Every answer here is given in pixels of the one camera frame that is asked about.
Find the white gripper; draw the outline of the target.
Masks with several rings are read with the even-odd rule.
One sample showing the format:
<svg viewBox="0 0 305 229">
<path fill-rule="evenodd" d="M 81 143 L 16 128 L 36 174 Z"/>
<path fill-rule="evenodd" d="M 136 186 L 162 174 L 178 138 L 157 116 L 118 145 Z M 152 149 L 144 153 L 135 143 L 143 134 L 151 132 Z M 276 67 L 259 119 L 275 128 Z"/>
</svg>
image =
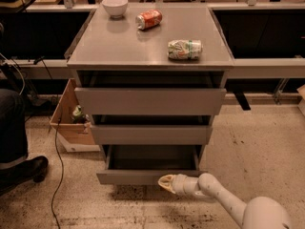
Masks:
<svg viewBox="0 0 305 229">
<path fill-rule="evenodd" d="M 200 194 L 197 177 L 186 175 L 165 175 L 158 180 L 158 185 L 166 191 L 180 196 L 197 196 Z"/>
</svg>

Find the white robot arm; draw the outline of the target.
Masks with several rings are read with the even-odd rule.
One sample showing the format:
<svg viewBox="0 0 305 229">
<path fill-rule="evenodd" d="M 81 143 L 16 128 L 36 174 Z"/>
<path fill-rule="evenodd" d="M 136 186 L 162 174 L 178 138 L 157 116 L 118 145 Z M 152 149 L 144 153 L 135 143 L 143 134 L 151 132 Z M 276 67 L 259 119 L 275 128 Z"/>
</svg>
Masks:
<svg viewBox="0 0 305 229">
<path fill-rule="evenodd" d="M 245 203 L 209 173 L 199 177 L 165 175 L 158 184 L 176 195 L 214 198 L 241 229 L 293 229 L 288 212 L 277 201 L 257 197 Z"/>
</svg>

